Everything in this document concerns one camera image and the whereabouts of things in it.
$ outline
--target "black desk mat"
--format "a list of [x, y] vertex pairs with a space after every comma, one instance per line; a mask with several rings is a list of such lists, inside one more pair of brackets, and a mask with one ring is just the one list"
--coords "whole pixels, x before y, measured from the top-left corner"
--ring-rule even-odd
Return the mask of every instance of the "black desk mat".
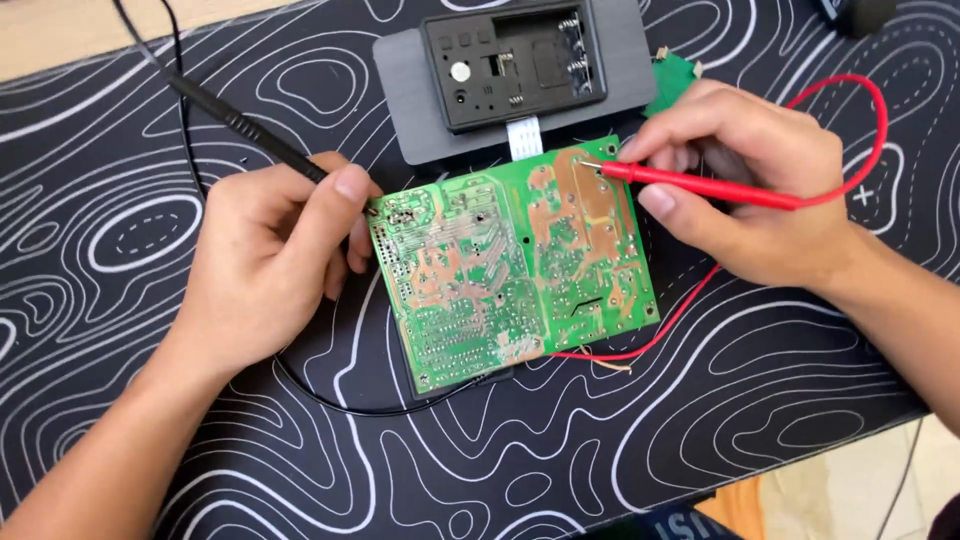
[[[195, 78], [304, 152], [338, 149], [396, 190], [436, 177], [414, 178], [402, 161], [371, 45], [425, 15], [479, 5], [298, 4], [195, 32], [185, 58]], [[644, 0], [640, 8], [652, 46], [671, 45], [703, 60], [709, 76], [773, 100], [833, 72], [881, 84], [890, 143], [851, 195], [851, 218], [958, 279], [955, 2], [901, 2], [886, 32], [861, 42], [833, 37], [806, 0]], [[177, 309], [199, 205], [174, 104], [130, 51], [0, 86], [5, 516], [119, 394]], [[868, 151], [865, 92], [830, 88], [807, 105], [844, 138], [848, 162]], [[605, 119], [564, 136], [625, 137], [638, 123]], [[200, 114], [193, 126], [211, 181], [270, 164]], [[666, 312], [711, 262], [641, 220]], [[287, 355], [318, 392], [395, 405], [407, 390], [390, 316], [376, 275], [351, 278]], [[623, 350], [651, 333], [595, 349]], [[924, 411], [832, 308], [723, 273], [631, 376], [540, 360], [430, 412], [355, 420], [299, 395], [271, 363], [256, 365], [207, 415], [158, 536], [560, 537]]]

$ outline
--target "fingernail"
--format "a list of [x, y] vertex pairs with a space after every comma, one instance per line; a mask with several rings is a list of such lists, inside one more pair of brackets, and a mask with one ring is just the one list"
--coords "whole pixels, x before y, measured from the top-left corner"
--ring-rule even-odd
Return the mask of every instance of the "fingernail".
[[635, 148], [636, 148], [636, 137], [628, 140], [623, 146], [620, 147], [620, 154], [618, 154], [617, 157], [619, 158], [620, 156], [630, 156], [633, 153]]
[[367, 200], [369, 183], [370, 176], [367, 175], [367, 171], [360, 165], [350, 164], [337, 173], [333, 188], [354, 203], [362, 203]]
[[677, 205], [677, 201], [670, 196], [670, 193], [656, 184], [644, 187], [636, 200], [657, 220], [666, 217], [666, 214]]

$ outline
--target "green circuit board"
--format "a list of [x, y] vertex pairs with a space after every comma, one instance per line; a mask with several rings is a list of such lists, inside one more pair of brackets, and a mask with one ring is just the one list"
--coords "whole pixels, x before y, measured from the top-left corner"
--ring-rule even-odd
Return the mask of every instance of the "green circuit board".
[[418, 394], [660, 320], [614, 136], [372, 200]]

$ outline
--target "forearm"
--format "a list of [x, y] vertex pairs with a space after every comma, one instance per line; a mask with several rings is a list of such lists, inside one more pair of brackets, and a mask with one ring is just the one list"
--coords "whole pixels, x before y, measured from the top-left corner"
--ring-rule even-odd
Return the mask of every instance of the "forearm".
[[0, 539], [147, 538], [183, 452], [226, 376], [164, 342], [107, 413], [37, 485]]
[[960, 434], [960, 287], [866, 231], [850, 266], [813, 292], [851, 320]]

